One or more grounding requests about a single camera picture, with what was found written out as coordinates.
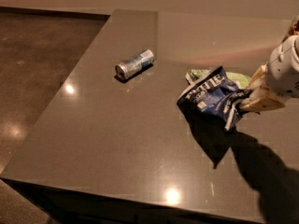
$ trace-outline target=silver can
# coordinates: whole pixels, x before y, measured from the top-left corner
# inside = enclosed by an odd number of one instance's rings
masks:
[[[142,50],[128,60],[124,60],[115,66],[115,71],[121,80],[132,77],[150,64],[153,64],[154,54],[150,49]]]

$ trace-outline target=concrete floor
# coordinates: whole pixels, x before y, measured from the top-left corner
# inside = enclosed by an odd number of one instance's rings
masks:
[[[0,13],[0,173],[105,21]],[[54,221],[0,181],[0,224]]]

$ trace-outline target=glossy tabletop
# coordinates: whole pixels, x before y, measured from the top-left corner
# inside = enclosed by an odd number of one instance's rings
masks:
[[[260,200],[270,202],[268,194],[240,173],[242,160],[230,148],[213,169],[176,102],[188,86],[188,69],[223,65],[252,76],[290,22],[116,10],[1,177],[263,222]],[[119,82],[115,65],[142,49],[155,53],[154,65]],[[258,140],[247,165],[265,173],[253,179],[271,174],[269,189],[282,188],[295,202],[298,111],[290,100],[284,109],[247,114],[237,124]],[[281,168],[293,175],[285,177]]]

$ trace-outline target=blue bag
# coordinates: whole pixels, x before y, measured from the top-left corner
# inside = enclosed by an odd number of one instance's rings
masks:
[[[241,90],[230,80],[222,66],[196,80],[178,98],[178,107],[197,115],[221,119],[225,131],[230,131],[247,113],[238,104],[249,97],[250,91]]]

